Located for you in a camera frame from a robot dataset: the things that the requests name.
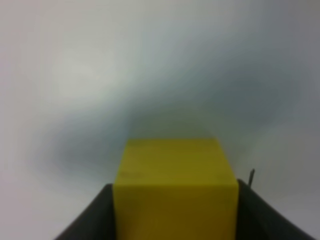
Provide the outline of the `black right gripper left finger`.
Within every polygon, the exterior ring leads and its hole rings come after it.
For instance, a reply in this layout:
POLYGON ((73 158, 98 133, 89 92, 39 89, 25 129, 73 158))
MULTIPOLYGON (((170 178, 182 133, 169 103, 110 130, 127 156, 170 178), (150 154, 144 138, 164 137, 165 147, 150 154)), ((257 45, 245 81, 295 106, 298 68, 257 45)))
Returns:
POLYGON ((116 221, 112 184, 107 184, 57 240, 115 240, 116 221))

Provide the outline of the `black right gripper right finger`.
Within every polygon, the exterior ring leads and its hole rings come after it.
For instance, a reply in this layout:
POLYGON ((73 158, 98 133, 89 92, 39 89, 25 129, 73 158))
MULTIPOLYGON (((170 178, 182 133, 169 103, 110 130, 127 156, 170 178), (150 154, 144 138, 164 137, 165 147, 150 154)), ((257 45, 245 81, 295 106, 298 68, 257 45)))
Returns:
POLYGON ((238 180, 237 240, 312 240, 313 237, 295 226, 244 181, 238 180))

